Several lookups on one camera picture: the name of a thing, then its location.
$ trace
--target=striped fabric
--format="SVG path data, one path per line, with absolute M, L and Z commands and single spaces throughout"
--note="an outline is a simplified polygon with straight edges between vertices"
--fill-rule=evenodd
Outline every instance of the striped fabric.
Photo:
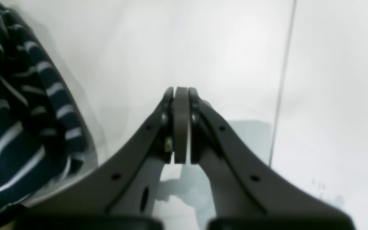
M 74 110 L 43 48 L 0 4 L 0 213 L 80 168 Z

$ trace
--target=navy and white striped shirt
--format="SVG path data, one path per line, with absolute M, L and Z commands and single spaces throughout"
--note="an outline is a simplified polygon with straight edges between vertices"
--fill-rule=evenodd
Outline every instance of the navy and white striped shirt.
M 0 213 L 76 172 L 84 143 L 56 68 L 0 4 Z

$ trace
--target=oval hole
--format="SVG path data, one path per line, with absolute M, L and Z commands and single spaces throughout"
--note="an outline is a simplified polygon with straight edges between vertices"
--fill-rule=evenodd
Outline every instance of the oval hole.
M 147 205 L 147 200 L 149 199 L 149 187 L 146 187 L 143 191 L 143 195 L 142 195 L 142 202 L 140 204 L 140 212 L 143 213 L 146 205 Z
M 120 173 L 115 173 L 111 176 L 111 180 L 118 180 L 121 178 L 121 174 Z
M 259 176 L 252 175 L 251 176 L 251 181 L 259 182 L 260 181 L 260 178 L 259 178 Z

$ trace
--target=white tile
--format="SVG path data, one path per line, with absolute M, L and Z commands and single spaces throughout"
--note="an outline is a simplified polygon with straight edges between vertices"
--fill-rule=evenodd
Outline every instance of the white tile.
M 273 167 L 368 230 L 368 1 L 298 1 Z

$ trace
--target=white floor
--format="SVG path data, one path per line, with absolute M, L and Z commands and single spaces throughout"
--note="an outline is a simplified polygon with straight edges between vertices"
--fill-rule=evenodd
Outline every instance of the white floor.
M 269 160 L 291 0 L 1 2 L 33 28 L 61 72 L 99 163 L 169 86 L 196 87 Z M 273 168 L 368 230 L 368 1 L 298 0 L 284 90 Z M 265 129 L 250 132 L 244 122 Z M 201 175 L 167 166 L 162 181 L 182 173 Z M 213 217 L 204 180 L 161 195 L 153 215 L 167 230 L 203 229 Z

